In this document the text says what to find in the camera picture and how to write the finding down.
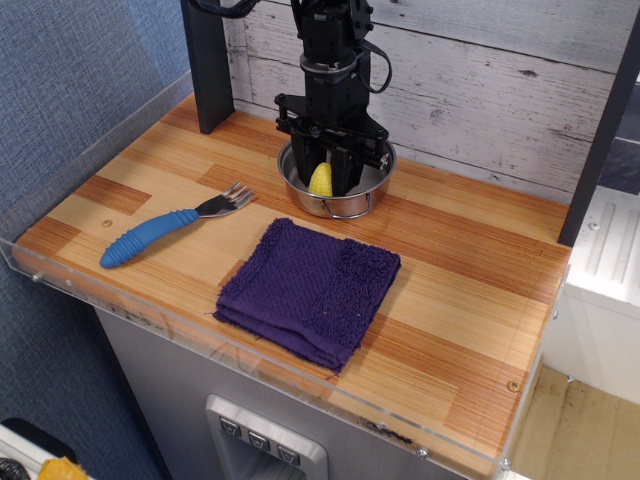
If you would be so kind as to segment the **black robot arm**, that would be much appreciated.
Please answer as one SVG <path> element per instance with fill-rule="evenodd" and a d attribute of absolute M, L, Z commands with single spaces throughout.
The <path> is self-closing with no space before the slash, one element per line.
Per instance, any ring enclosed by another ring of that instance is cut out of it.
<path fill-rule="evenodd" d="M 387 164 L 388 131 L 368 114 L 370 96 L 392 78 L 388 55 L 366 40 L 373 7 L 366 1 L 294 1 L 303 42 L 305 94 L 279 94 L 277 129 L 291 137 L 297 173 L 308 187 L 316 168 L 331 166 L 332 194 L 359 185 L 366 165 Z"/>

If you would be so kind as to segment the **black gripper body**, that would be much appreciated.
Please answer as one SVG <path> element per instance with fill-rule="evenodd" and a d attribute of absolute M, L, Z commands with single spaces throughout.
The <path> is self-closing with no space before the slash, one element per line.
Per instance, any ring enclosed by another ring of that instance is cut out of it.
<path fill-rule="evenodd" d="M 325 149 L 325 160 L 342 147 L 364 165 L 383 168 L 388 164 L 389 132 L 367 112 L 370 96 L 376 92 L 366 69 L 332 75 L 307 72 L 303 95 L 275 97 L 277 129 L 290 136 L 299 132 L 316 138 Z"/>

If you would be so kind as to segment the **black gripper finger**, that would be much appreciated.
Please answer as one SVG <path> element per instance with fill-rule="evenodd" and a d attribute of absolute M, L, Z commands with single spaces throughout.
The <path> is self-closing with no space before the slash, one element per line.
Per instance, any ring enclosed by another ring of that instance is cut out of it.
<path fill-rule="evenodd" d="M 364 164 L 351 151 L 339 147 L 331 152 L 333 196 L 346 196 L 358 186 Z"/>
<path fill-rule="evenodd" d="M 303 184 L 309 184 L 317 166 L 325 161 L 325 149 L 316 138 L 294 132 L 291 145 L 297 173 Z"/>

